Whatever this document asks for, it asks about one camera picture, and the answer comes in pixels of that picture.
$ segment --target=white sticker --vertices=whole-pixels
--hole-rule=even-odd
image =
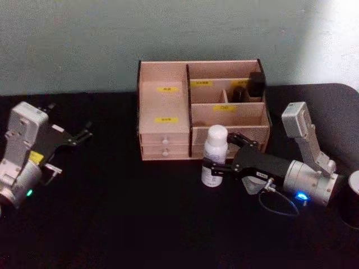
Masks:
[[[61,128],[60,126],[57,126],[55,124],[53,124],[51,126],[52,128],[54,128],[55,130],[59,131],[60,133],[62,133],[63,131],[65,131],[65,129]]]
[[[262,173],[259,173],[259,172],[257,172],[257,176],[261,177],[261,178],[268,179],[268,176],[266,174],[262,174]]]

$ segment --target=black table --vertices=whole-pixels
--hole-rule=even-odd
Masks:
[[[359,95],[353,89],[270,87],[267,99],[273,121],[268,153],[301,160],[280,114],[290,101],[306,101],[322,150],[340,172],[359,169]],[[94,137],[72,153],[58,154],[53,164],[63,174],[2,220],[0,267],[358,266],[359,231],[341,221],[335,202],[327,208],[309,204],[290,219],[262,209],[257,196],[235,180],[205,187],[200,161],[142,162],[134,93],[1,97],[2,134],[21,100],[57,103],[50,120],[71,133],[92,120]],[[2,136],[1,150],[4,143]]]

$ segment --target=yellow label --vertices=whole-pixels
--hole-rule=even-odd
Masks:
[[[157,91],[160,92],[174,92],[174,91],[178,91],[177,87],[158,87]]]
[[[237,86],[242,86],[242,87],[246,87],[248,84],[249,78],[243,78],[241,80],[232,80],[231,81],[231,86],[233,87],[237,87]]]
[[[155,118],[155,123],[177,123],[179,120],[177,117],[174,118]]]
[[[29,159],[31,161],[33,161],[34,163],[36,163],[36,165],[39,165],[41,160],[44,158],[44,155],[41,155],[40,153],[37,153],[35,151],[31,151],[30,152],[30,157]]]
[[[191,87],[198,87],[198,86],[213,86],[213,81],[210,80],[191,81]]]
[[[236,106],[234,105],[215,105],[213,107],[213,111],[236,111]]]

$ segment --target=light green wall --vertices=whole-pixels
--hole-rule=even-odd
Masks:
[[[1,1],[0,94],[134,90],[139,59],[260,58],[272,85],[358,89],[355,10],[339,0]]]

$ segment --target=wooden compartment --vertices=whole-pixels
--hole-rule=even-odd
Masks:
[[[258,141],[264,151],[270,125],[263,96],[247,94],[246,103],[232,102],[236,87],[249,92],[256,89],[253,85],[264,84],[259,61],[141,62],[138,133],[142,159],[202,159],[208,129],[214,124]],[[228,158],[237,151],[237,146],[229,145]]]

